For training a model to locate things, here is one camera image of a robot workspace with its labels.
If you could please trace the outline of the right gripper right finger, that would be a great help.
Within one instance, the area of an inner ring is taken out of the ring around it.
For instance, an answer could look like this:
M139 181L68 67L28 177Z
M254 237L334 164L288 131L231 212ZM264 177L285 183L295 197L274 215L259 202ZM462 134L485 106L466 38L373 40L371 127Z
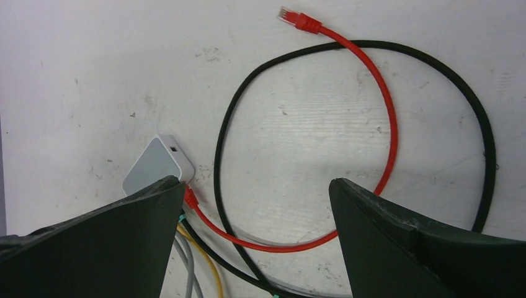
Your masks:
M354 297L525 296L525 242L439 222L345 178L329 198Z

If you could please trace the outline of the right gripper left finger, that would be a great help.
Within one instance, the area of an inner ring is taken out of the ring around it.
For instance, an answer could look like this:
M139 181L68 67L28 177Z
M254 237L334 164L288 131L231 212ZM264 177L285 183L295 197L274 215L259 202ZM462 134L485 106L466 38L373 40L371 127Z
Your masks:
M2 297L159 297L182 210L173 176L28 235L1 238Z

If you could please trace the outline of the white network switch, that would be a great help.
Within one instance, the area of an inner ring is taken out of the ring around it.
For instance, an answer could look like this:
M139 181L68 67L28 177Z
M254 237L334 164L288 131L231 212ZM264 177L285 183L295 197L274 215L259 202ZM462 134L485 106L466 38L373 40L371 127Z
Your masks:
M129 196L166 176L174 176L188 183L194 175L195 168L176 142L175 136L159 134L153 137L135 161L123 179L122 189Z

